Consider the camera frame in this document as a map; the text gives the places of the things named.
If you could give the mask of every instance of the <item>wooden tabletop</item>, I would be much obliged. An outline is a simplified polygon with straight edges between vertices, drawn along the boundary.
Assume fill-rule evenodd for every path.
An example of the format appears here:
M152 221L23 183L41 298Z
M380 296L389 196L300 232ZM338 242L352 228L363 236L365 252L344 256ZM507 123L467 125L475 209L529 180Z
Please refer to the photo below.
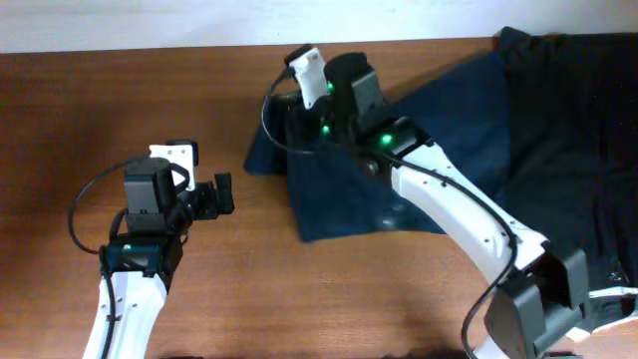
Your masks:
M490 39L325 45L368 53L391 98L488 51ZM236 211L198 222L148 358L381 358L461 348L479 272L443 235L386 232L299 241L285 178L242 163L264 89L292 47L190 48L0 56L0 358L79 358L98 303L99 262L66 214L111 164L168 139L199 142L200 180L232 172ZM122 174L76 216L107 242L126 206ZM474 344L484 336L478 319ZM564 342L586 358L630 358L638 323Z

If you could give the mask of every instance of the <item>white panel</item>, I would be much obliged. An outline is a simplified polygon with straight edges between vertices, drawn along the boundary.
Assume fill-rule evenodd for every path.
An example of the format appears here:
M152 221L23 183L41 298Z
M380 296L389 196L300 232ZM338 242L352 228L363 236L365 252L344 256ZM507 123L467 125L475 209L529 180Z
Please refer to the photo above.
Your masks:
M636 0L4 0L0 52L638 31Z

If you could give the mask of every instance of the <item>green indicator light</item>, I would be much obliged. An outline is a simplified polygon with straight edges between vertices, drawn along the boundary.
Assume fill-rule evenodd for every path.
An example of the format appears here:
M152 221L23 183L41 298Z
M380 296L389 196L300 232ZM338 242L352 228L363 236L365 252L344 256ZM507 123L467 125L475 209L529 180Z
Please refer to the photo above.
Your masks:
M392 135L385 134L381 136L381 145L387 146L392 142Z

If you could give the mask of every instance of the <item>cable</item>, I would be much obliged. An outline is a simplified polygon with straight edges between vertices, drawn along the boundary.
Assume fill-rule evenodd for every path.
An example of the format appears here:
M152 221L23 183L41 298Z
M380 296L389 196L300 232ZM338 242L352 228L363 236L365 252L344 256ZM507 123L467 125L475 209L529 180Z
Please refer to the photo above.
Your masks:
M111 341L113 340L113 332L116 328L116 294L113 290L113 282L111 281L111 273L109 271L109 263L107 262L107 248L103 245L99 250L100 264L102 265L102 275L107 282L107 290L109 291L109 330L107 331L107 339L104 342L104 349L102 350L102 359L109 357L109 349L111 348Z
M261 129L263 129L264 134L266 134L266 138L268 139L268 141L270 141L272 145L279 148L280 150L283 150L290 154L315 155L316 152L314 151L298 150L298 149L293 149L286 145L283 145L282 143L275 140L275 138L272 137L272 135L270 135L270 132L268 131L268 127L266 126L266 117L268 117L268 109L270 108L270 100L272 99L272 94L275 92L275 89L282 81L290 79L293 75L294 75L294 70L290 67L287 67L281 72L281 74L279 75L279 77L277 77L275 82L273 82L272 85L270 85L270 88L268 89L268 92L266 93L266 96L263 99L263 104L261 106Z
M116 164L114 166L109 167L108 169L104 170L103 172L101 172L97 176L93 177L93 179L91 179L89 181L89 183L87 183L87 185L85 185L84 188L82 188L80 193L78 193L76 198L73 200L73 204L71 204L71 209L69 209L69 217L68 217L69 234L71 235L71 239L73 239L73 242L78 246L78 248L84 250L85 252L87 252L89 254L98 254L97 250L87 248L84 244L82 244L82 242L80 242L80 239L78 239L76 237L76 233L73 230L73 216L74 216L74 214L76 212L76 208L78 207L78 203L80 202L80 199L82 199L82 196L86 193L86 191L89 189L90 186L92 186L98 180L103 179L104 177L106 177L111 172L116 171L118 169L121 169L122 167L124 167L124 166L126 166L128 164L131 164L131 163L134 163L134 162L137 162L137 161L140 161L140 160L147 159L148 157L149 156L143 156L143 157L138 157L138 158L126 160L124 162L121 162L119 164Z
M518 256L518 245L516 243L516 235L511 231L511 228L509 227L509 225L507 225L507 222L494 209L492 209L487 203L485 203L484 200L482 200L476 194L474 194L469 189L465 188L463 185L456 182L455 180L447 176L441 175L433 170L428 170L428 169L422 168L421 166L414 165L404 160L398 159L387 153L378 153L378 154L383 156L388 161L394 164L405 166L409 169L418 171L422 174L426 174L435 179L441 180L443 185L449 184L452 187L458 189L460 192L462 192L463 194L468 196L471 200L473 200L476 204L478 204L481 208L483 208L487 213L489 213L489 215L491 215L494 218L494 220L502 227L502 229L505 231L505 234L509 238L508 245L511 248L511 256L509 257L509 260L507 261L505 268L496 277L496 279L487 287L487 289L478 298L478 300L473 304L472 308L470 309L470 311L466 315L466 318L463 321L463 327L461 329L461 340L463 342L463 347L469 358L478 359L477 356L474 354L474 351L470 347L470 342L468 340L468 331L470 329L470 324L472 324L472 320L479 312L479 309L485 304L487 299L491 296L493 291L504 282L504 279L506 279L511 273L511 271L514 269L514 264L516 263L516 258Z

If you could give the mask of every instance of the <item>dark blue cloth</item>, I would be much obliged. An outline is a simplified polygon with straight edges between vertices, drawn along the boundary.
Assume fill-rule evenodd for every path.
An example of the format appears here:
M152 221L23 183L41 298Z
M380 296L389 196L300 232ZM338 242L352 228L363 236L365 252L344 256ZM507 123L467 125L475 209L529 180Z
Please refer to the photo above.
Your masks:
M271 133L284 142L290 131L286 110L273 106L268 119ZM411 117L469 180L505 205L509 95L499 54L456 67L394 104L392 113ZM363 175L339 148L316 156L285 154L259 129L245 168L253 175L287 174L290 205L303 241L378 230L441 232L384 183Z

